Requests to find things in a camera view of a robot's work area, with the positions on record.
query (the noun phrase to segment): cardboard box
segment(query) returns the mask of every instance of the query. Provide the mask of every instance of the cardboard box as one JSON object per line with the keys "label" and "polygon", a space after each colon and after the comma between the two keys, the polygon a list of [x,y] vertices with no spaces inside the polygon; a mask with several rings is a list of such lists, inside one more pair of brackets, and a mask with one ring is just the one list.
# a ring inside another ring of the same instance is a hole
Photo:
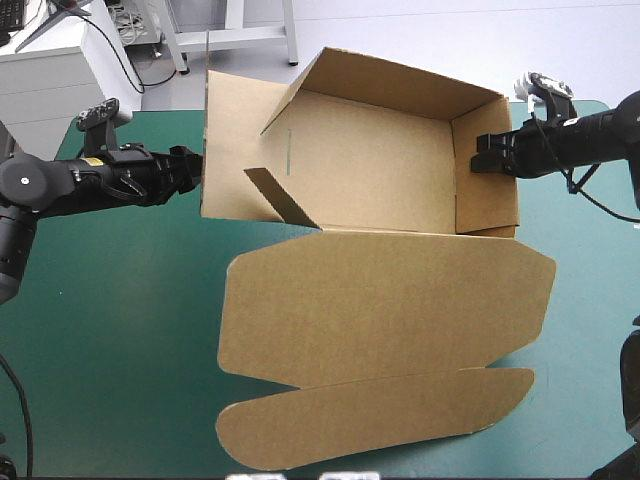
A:
{"label": "cardboard box", "polygon": [[203,216],[318,229],[229,267],[221,368],[300,390],[225,409],[227,451],[287,469],[511,411],[533,372],[486,367],[538,336],[555,265],[512,238],[515,180],[469,171],[507,99],[334,49],[208,82]]}

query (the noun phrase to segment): cardboard flap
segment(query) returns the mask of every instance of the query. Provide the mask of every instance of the cardboard flap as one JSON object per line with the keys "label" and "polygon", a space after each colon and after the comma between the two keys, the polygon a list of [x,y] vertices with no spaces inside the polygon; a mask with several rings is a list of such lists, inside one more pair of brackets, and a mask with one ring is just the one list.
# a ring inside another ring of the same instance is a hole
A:
{"label": "cardboard flap", "polygon": [[389,60],[325,48],[299,88],[436,120],[452,120],[502,95]]}
{"label": "cardboard flap", "polygon": [[218,362],[298,387],[486,366],[538,336],[554,273],[511,239],[308,235],[233,261]]}
{"label": "cardboard flap", "polygon": [[231,405],[216,423],[238,462],[286,470],[353,453],[472,433],[513,410],[526,369],[472,369],[346,383]]}
{"label": "cardboard flap", "polygon": [[269,170],[266,168],[248,168],[244,172],[285,223],[319,228],[293,197],[282,188]]}
{"label": "cardboard flap", "polygon": [[291,103],[291,100],[293,100],[293,97],[295,97],[296,93],[298,93],[298,90],[302,86],[302,83],[304,82],[305,78],[307,78],[307,75],[313,68],[315,62],[317,61],[320,55],[322,55],[322,52],[319,53],[316,56],[316,58],[314,58],[309,63],[309,65],[307,65],[307,67],[302,71],[302,73],[298,76],[298,78],[296,78],[293,81],[293,83],[291,83],[291,85],[287,87],[286,91],[284,92],[284,95],[282,95],[278,104],[271,111],[271,114],[269,115],[267,121],[265,122],[263,129],[260,131],[261,135],[269,128],[269,126],[271,126],[271,124],[275,121],[276,118],[278,118],[278,116],[282,113],[282,111],[285,108],[287,108],[287,105]]}

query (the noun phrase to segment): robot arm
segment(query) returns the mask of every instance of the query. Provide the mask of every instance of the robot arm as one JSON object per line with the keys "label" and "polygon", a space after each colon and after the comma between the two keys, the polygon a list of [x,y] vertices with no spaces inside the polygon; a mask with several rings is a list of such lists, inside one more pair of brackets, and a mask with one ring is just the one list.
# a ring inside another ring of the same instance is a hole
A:
{"label": "robot arm", "polygon": [[[528,101],[530,113],[534,103],[544,104],[547,120],[533,117],[519,130],[478,137],[471,171],[520,178],[562,172],[569,192],[579,193],[597,166],[626,158],[640,209],[640,91],[615,109],[581,118],[571,102],[571,89],[562,82],[529,73],[516,84],[516,93]],[[573,169],[584,165],[593,166],[589,177],[573,182]]]}
{"label": "robot arm", "polygon": [[115,128],[127,120],[118,100],[107,100],[78,117],[83,156],[47,162],[17,153],[0,163],[0,304],[18,293],[41,218],[162,205],[200,183],[202,157],[186,147],[118,146]]}

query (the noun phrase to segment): black cable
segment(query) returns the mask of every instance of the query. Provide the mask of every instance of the black cable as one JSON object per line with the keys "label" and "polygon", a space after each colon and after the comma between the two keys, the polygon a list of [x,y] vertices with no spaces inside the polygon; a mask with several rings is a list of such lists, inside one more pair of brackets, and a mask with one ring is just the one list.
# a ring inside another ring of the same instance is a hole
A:
{"label": "black cable", "polygon": [[111,47],[111,50],[113,51],[114,55],[116,56],[116,58],[118,59],[118,63],[120,64],[120,68],[122,69],[122,71],[124,72],[125,76],[127,77],[127,80],[129,81],[129,84],[131,85],[131,87],[133,87],[133,89],[138,92],[139,94],[144,94],[146,89],[145,87],[155,87],[158,85],[162,85],[164,83],[167,83],[169,80],[171,80],[173,77],[175,77],[176,73],[178,73],[177,70],[174,70],[173,73],[166,79],[160,81],[160,82],[155,82],[155,83],[144,83],[142,81],[142,79],[140,78],[140,74],[138,73],[138,70],[136,69],[135,65],[133,64],[133,62],[131,62],[131,68],[133,68],[133,72],[136,75],[136,78],[138,79],[138,85],[136,85],[133,80],[131,79],[131,76],[129,75],[129,72],[127,71],[126,67],[124,66],[124,63],[122,61],[122,59],[120,58],[120,55],[118,54],[118,51],[116,50],[116,47],[113,45],[113,43],[111,42],[111,40],[109,39],[109,37],[107,36],[106,33],[104,33],[104,30],[102,30],[98,25],[96,25],[94,22],[92,22],[91,20],[89,20],[88,18],[82,16],[82,15],[78,15],[77,13],[75,13],[73,10],[67,10],[65,9],[65,7],[63,7],[62,5],[60,5],[60,3],[58,3],[58,0],[50,0],[56,7],[58,7],[59,9],[63,9],[66,10],[68,13],[70,13],[71,15],[74,15],[82,20],[84,20],[85,22],[87,22],[89,25],[91,25],[93,28],[95,28],[98,32],[100,32],[100,34],[104,37],[104,39],[107,41],[107,43],[109,44],[109,47]]}
{"label": "black cable", "polygon": [[620,213],[614,212],[609,207],[607,207],[603,203],[601,203],[598,200],[596,200],[595,198],[593,198],[591,195],[589,195],[587,192],[585,192],[582,189],[582,185],[584,185],[584,183],[579,182],[579,183],[581,183],[581,185],[576,184],[573,181],[573,179],[571,178],[571,175],[569,175],[569,173],[567,173],[565,171],[564,165],[562,165],[562,163],[560,162],[560,159],[556,155],[556,152],[554,151],[553,146],[551,145],[551,142],[549,141],[549,138],[547,137],[547,134],[544,133],[544,130],[542,129],[542,126],[540,126],[540,120],[538,120],[538,117],[536,117],[536,114],[534,112],[531,112],[531,118],[533,118],[533,123],[535,123],[536,128],[538,129],[538,132],[540,133],[540,136],[542,137],[542,140],[544,141],[545,148],[547,150],[549,150],[549,153],[551,154],[551,158],[553,159],[554,163],[558,167],[559,172],[562,173],[562,175],[564,176],[565,180],[567,181],[567,188],[569,189],[570,193],[579,193],[584,198],[586,198],[589,202],[591,202],[593,205],[598,207],[600,210],[608,213],[609,215],[611,215],[614,218],[617,218],[618,220],[622,220],[623,222],[629,222],[629,223],[640,223],[640,218],[627,217],[626,215],[622,215]]}
{"label": "black cable", "polygon": [[22,418],[24,420],[24,430],[27,437],[27,480],[31,480],[33,476],[33,430],[31,428],[31,415],[29,414],[29,405],[27,404],[27,395],[24,393],[24,388],[18,379],[18,376],[9,366],[9,362],[0,354],[0,366],[11,380],[11,383],[18,392],[18,398],[20,399],[20,408],[22,409]]}
{"label": "black cable", "polygon": [[[131,67],[132,67],[134,70],[136,70],[136,66],[133,64],[133,62],[131,62]],[[178,73],[178,70],[174,70],[174,71],[173,71],[173,73],[172,73],[168,78],[165,78],[164,80],[162,80],[162,81],[160,81],[160,82],[155,82],[155,83],[141,83],[141,85],[142,85],[143,87],[157,87],[158,85],[162,85],[162,84],[164,84],[164,83],[167,83],[169,80],[171,80],[173,77],[175,77],[175,76],[176,76],[176,73]]]}

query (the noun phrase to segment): table surface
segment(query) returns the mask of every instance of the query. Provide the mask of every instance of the table surface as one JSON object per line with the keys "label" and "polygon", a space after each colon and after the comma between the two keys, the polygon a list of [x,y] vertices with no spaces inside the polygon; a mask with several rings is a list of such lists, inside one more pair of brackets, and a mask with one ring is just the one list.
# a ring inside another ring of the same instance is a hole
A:
{"label": "table surface", "polygon": [[[605,108],[578,106],[582,114]],[[524,105],[512,111],[518,126]],[[201,111],[137,113],[119,140],[202,151],[203,121]],[[73,156],[80,142],[70,130],[59,158]],[[601,168],[589,190],[633,213],[625,162]],[[221,448],[215,418],[229,403],[285,387],[218,368],[225,271],[239,253],[310,230],[202,219],[199,195],[40,223],[22,292],[0,307],[0,350],[29,395],[36,475],[217,477],[247,470]],[[631,444],[618,354],[640,313],[632,300],[640,231],[568,195],[559,175],[520,182],[520,204],[519,240],[558,262],[540,339],[499,362],[535,368],[528,397],[471,436],[354,455],[290,476],[366,469],[396,477],[577,477]],[[9,439],[3,451],[23,468],[19,407],[4,377],[0,412]]]}

